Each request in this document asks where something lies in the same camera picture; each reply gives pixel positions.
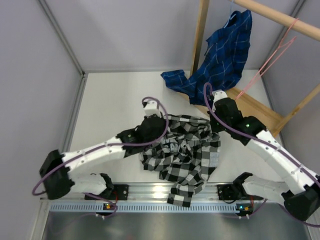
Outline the black white checkered shirt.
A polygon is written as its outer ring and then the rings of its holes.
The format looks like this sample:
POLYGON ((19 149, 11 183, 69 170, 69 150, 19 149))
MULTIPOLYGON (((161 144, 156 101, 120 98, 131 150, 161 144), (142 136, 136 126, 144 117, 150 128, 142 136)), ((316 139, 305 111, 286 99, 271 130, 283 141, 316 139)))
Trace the black white checkered shirt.
POLYGON ((145 171, 172 182, 167 203, 190 207, 219 165, 220 136, 210 121, 190 115, 168 116, 166 135, 139 155, 145 171))

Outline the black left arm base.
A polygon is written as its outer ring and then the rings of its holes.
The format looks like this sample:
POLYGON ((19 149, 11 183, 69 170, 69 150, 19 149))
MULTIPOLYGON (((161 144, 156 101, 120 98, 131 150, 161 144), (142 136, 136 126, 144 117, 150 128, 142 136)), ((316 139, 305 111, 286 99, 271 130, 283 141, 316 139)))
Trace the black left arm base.
POLYGON ((83 194, 86 200, 126 201, 128 199, 129 186, 127 184, 115 184, 111 186, 100 184, 85 191, 83 194))

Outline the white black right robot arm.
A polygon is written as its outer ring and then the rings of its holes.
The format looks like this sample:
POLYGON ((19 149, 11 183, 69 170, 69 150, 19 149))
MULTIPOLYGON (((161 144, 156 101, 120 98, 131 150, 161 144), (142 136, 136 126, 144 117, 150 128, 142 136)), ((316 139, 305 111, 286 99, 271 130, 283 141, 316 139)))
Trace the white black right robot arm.
POLYGON ((243 116, 233 99, 221 98, 207 107, 214 132, 229 133, 281 177, 277 182, 244 172, 229 187, 235 197, 258 196, 274 201, 296 219, 306 221, 320 207, 320 176, 284 149, 259 119, 243 116))

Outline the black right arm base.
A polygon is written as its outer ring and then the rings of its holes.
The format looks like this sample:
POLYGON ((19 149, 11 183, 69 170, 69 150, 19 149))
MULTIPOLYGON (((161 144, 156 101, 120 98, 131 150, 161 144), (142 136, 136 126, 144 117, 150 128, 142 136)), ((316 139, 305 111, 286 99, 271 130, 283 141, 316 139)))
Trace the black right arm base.
POLYGON ((262 200, 263 198, 256 195, 249 195, 244 192, 241 187, 234 184, 218 184, 217 192, 219 200, 225 202, 232 202, 238 200, 262 200))

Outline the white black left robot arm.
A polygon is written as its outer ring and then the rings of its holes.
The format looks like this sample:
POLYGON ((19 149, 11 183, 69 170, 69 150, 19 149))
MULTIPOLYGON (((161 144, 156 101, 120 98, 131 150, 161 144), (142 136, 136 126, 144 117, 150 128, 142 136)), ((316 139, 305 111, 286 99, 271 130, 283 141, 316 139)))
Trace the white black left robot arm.
POLYGON ((39 169, 47 198, 57 200, 71 193, 89 193, 109 199, 114 189, 112 180, 104 170, 94 172, 94 168, 143 152, 160 140, 168 124, 163 116, 153 114, 103 143, 74 152, 51 151, 39 169))

